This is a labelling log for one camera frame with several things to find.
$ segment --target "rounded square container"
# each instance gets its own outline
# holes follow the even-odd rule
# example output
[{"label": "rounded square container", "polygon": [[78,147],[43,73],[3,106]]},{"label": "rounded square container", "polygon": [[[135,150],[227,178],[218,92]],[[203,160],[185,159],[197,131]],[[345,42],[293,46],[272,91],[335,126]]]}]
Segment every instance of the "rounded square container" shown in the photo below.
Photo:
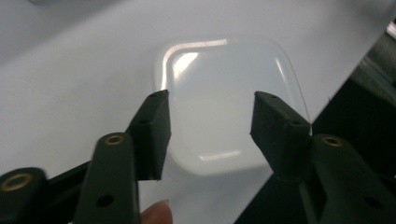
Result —
[{"label": "rounded square container", "polygon": [[141,183],[142,207],[167,198],[175,223],[231,223],[271,169],[251,139],[254,92],[308,119],[286,54],[252,38],[178,41],[160,55],[156,90],[169,90],[172,137],[163,180]]}]

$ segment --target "finger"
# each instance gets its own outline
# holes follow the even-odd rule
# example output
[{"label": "finger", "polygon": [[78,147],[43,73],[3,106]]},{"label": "finger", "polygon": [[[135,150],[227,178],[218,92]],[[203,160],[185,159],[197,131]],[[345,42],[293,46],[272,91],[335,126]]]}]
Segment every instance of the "finger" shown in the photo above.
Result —
[{"label": "finger", "polygon": [[150,206],[142,213],[142,224],[172,224],[172,211],[168,201]]}]

